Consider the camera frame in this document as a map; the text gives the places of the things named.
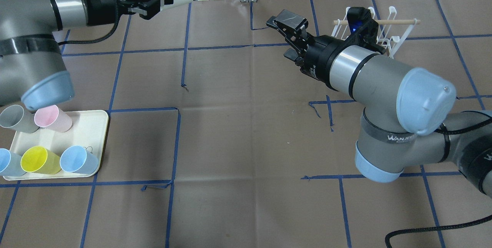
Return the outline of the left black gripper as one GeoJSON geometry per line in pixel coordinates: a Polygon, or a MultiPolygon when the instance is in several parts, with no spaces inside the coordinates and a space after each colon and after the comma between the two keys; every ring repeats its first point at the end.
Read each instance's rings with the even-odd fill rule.
{"type": "Polygon", "coordinates": [[[122,15],[139,16],[151,20],[161,6],[172,5],[174,0],[85,0],[87,25],[115,24],[122,15]]]}

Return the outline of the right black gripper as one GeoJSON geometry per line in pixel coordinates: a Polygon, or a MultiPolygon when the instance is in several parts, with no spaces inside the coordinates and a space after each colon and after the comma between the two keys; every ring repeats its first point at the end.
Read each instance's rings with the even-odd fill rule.
{"type": "Polygon", "coordinates": [[[331,67],[347,45],[343,40],[331,36],[312,36],[306,31],[308,25],[306,18],[287,9],[266,21],[266,26],[281,33],[291,46],[284,57],[300,67],[301,73],[333,89],[330,82],[331,67]]]}

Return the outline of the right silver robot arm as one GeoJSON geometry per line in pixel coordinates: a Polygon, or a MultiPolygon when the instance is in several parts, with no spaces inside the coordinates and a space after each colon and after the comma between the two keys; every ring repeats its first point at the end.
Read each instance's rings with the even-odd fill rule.
{"type": "Polygon", "coordinates": [[[266,25],[291,46],[284,56],[305,75],[364,105],[355,164],[366,178],[390,183],[409,166],[453,162],[491,196],[491,111],[451,114],[452,83],[385,55],[370,10],[351,7],[345,40],[312,36],[308,21],[288,10],[266,25]]]}

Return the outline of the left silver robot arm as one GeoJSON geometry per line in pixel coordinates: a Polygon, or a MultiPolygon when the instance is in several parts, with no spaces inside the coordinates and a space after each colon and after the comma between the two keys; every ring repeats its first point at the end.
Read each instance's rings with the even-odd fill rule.
{"type": "Polygon", "coordinates": [[[112,24],[122,15],[149,20],[175,0],[1,0],[1,105],[30,111],[70,101],[70,73],[53,32],[112,24]]]}

